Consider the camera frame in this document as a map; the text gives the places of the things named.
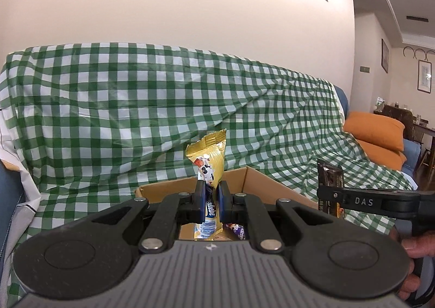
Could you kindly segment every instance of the cardboard box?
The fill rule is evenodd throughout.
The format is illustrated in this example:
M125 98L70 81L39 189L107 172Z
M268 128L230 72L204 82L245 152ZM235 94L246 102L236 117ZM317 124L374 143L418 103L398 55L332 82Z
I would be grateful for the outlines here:
M243 167L223 172L222 180L227 181L232 194L246 193L257 195L265 204L274 204L277 199L286 197L301 204L318 208L316 202L287 188L285 185L269 178L251 167ZM159 203L166 195L195 190L197 177L169 180L143 185L136 189L136 197L146 197L151 204ZM181 227L180 239L193 239L194 224L190 223Z

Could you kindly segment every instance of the picture frame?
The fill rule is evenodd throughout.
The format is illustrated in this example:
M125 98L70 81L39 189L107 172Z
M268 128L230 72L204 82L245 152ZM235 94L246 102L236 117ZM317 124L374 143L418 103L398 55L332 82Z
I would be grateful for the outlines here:
M424 93L432 90L432 63L418 60L418 85L417 89Z
M390 51L388 50L387 43L382 39L382 55L381 55L381 66L388 73L388 61L389 61Z

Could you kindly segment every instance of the human hand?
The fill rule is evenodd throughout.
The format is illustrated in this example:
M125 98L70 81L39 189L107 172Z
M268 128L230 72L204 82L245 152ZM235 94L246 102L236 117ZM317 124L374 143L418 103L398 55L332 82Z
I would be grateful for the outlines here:
M400 241L395 227L391 229L389 237L397 242ZM405 301L420 286L420 278L412 273L414 271L413 259L425 256L435 257L435 231L428 231L419 237L404 239L402 246L410 257L408 276L398 292L398 296Z

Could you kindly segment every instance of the orange cushion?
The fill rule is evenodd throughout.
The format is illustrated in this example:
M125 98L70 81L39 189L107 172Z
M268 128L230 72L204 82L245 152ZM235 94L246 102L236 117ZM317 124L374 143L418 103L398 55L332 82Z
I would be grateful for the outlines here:
M406 162L406 157L401 152L390 151L389 149L385 149L358 139L357 141L367 154L367 157L373 163L385 165L385 167L390 169L401 170L403 163Z
M400 152L403 152L404 129L396 119L362 112L351 112L344 124L344 131L358 140Z

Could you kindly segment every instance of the green and white gingham fabric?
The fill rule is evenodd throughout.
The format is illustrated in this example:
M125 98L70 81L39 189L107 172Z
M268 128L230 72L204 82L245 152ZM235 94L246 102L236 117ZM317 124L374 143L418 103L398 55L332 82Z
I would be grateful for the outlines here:
M223 128L225 169L249 165L310 199L318 158L341 165L347 186L411 190L343 132L329 82L236 56L129 43L29 48L7 57L0 107L42 193L20 243L126 201L139 185L195 175L186 145ZM12 272L8 305L22 295Z

